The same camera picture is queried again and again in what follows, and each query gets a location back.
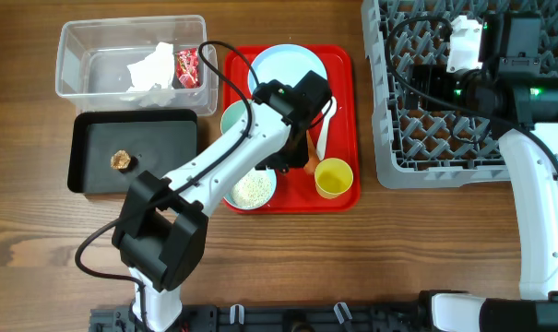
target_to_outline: bowl of rice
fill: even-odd
[[[234,208],[252,210],[268,203],[276,189],[277,175],[273,170],[252,169],[224,198]]]

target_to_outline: yellow cup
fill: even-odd
[[[350,165],[338,158],[329,158],[315,169],[315,189],[323,198],[336,198],[350,189],[354,175]]]

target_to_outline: rice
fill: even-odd
[[[266,171],[251,170],[230,191],[240,208],[259,208],[272,195],[272,183]]]

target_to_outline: red tray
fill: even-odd
[[[359,152],[356,139],[356,115],[354,113],[354,88],[352,83],[352,65],[346,51],[335,45],[304,45],[315,53],[324,63],[327,80],[336,97],[338,110],[330,121],[327,135],[326,158],[340,158],[346,161],[354,173],[354,182],[349,191],[335,199],[322,198],[315,190],[313,175],[303,169],[290,170],[286,175],[277,172],[277,191],[270,201],[255,210],[240,210],[232,207],[225,200],[228,208],[244,214],[268,213],[322,213],[340,212],[354,207],[361,196],[359,173]],[[238,47],[248,61],[254,59],[270,46]],[[246,97],[251,98],[248,89],[248,68],[234,52],[225,59],[224,74],[240,88]],[[223,110],[240,98],[227,84],[223,85]],[[317,143],[322,126],[310,130],[310,136]]]

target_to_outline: green bowl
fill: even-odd
[[[231,104],[221,116],[221,133],[227,133],[233,125],[240,121],[244,113],[245,104],[243,101],[236,101]]]

